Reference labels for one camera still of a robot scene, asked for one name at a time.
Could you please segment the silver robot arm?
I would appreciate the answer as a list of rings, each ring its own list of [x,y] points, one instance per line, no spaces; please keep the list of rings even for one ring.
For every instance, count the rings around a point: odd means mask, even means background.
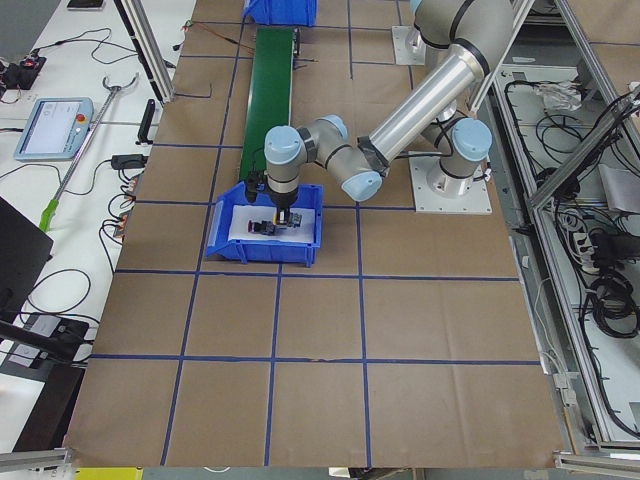
[[[513,31],[508,1],[414,1],[411,9],[423,42],[446,55],[369,135],[350,145],[337,115],[299,128],[276,126],[266,134],[265,190],[276,207],[275,225],[289,224],[299,171],[307,163],[327,170],[356,202],[375,195],[400,152],[464,89],[496,69]]]
[[[450,45],[450,18],[445,1],[411,1],[414,27],[426,45],[425,66],[436,67]]]

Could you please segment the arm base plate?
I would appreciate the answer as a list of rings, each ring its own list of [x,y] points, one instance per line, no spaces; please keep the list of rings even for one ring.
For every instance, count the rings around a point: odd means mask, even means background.
[[[397,65],[423,65],[426,46],[414,26],[393,26],[391,29],[394,58]]]
[[[482,162],[470,162],[454,155],[454,160],[462,160],[475,168],[466,178],[457,178],[447,173],[441,166],[439,157],[426,155],[409,159],[409,171],[417,213],[449,215],[490,215],[491,202]]]

